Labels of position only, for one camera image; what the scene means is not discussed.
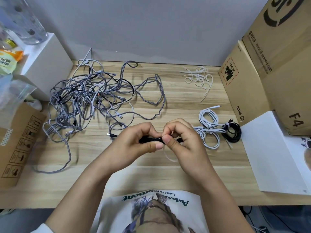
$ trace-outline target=wooden tabletop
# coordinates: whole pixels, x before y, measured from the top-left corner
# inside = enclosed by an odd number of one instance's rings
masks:
[[[103,62],[105,71],[116,73],[117,77],[119,77],[122,64],[122,62]],[[190,70],[196,68],[196,66],[186,67]],[[182,77],[183,74],[180,73],[180,71],[184,71],[182,65],[141,63],[134,69],[127,66],[124,78],[132,84],[138,84],[154,74],[161,77],[167,103],[161,115],[151,121],[158,131],[163,130],[166,122],[178,117],[198,126],[200,125],[199,111],[214,105],[221,106],[214,109],[221,123],[227,122],[230,118],[236,121],[230,101],[217,73],[219,67],[208,67],[208,69],[214,77],[214,83],[202,103],[200,101],[206,91],[195,86],[194,82],[185,83],[185,77]],[[82,74],[83,69],[81,68],[77,73]],[[140,92],[147,100],[151,101],[157,101],[161,95],[158,86],[154,83],[147,84]],[[135,112],[145,117],[153,117],[161,106],[154,107],[140,97],[134,97],[131,102]],[[130,106],[124,105],[119,112],[129,110]],[[124,115],[122,121],[128,122],[131,116],[131,114]],[[135,116],[133,124],[141,122],[144,120]],[[68,160],[65,144],[45,141],[45,136],[41,135],[17,186],[0,191],[0,208],[56,207],[85,167],[110,144],[110,138],[106,136],[107,132],[108,125],[104,117],[100,114],[97,115],[84,131],[71,137],[69,141],[72,153],[70,167],[56,174],[41,174],[33,171],[33,164],[37,164],[35,168],[39,170],[53,171],[61,168]],[[215,144],[216,140],[208,135],[206,142]],[[232,144],[232,146],[233,148],[230,149],[227,142],[221,137],[220,147],[217,150],[208,149],[207,152],[214,168],[238,205],[311,204],[310,196],[259,191],[242,141]],[[168,148],[165,149],[165,152],[171,159],[176,158]],[[193,180],[180,168],[179,163],[169,161],[161,150],[145,154],[129,167],[115,173],[108,181],[103,197],[119,196],[147,189],[186,190],[201,194]]]

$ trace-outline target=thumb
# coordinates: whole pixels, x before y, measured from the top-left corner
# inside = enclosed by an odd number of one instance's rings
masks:
[[[174,137],[170,136],[170,135],[164,135],[162,137],[162,140],[164,141],[164,143],[166,144],[166,146],[174,152],[174,154],[177,156],[179,155],[181,152],[184,151],[185,147],[183,147],[181,144],[178,143],[178,141],[176,141],[174,139]]]
[[[164,147],[164,144],[160,141],[152,141],[152,142],[147,142],[144,144],[137,144],[134,145],[134,148],[136,149],[136,153],[139,156],[142,156],[145,153],[153,153],[157,150],[160,150]]]

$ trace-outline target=white t-shirt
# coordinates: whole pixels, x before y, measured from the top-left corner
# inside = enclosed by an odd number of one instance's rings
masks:
[[[52,233],[42,224],[34,233]],[[182,190],[147,190],[110,197],[97,210],[92,233],[209,232],[200,196]]]

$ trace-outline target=white storage box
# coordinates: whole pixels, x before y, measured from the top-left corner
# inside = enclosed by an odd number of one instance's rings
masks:
[[[48,33],[48,39],[38,45],[25,45],[13,32],[9,34],[24,50],[13,77],[36,86],[32,93],[34,98],[49,101],[52,87],[68,78],[72,61],[53,33]]]
[[[243,125],[242,141],[261,191],[311,195],[311,140],[289,135],[268,111]]]

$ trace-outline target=sleeve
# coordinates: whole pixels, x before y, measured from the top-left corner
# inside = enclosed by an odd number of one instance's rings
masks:
[[[31,233],[53,233],[53,231],[51,231],[51,229],[47,225],[42,223],[37,230],[34,230]]]

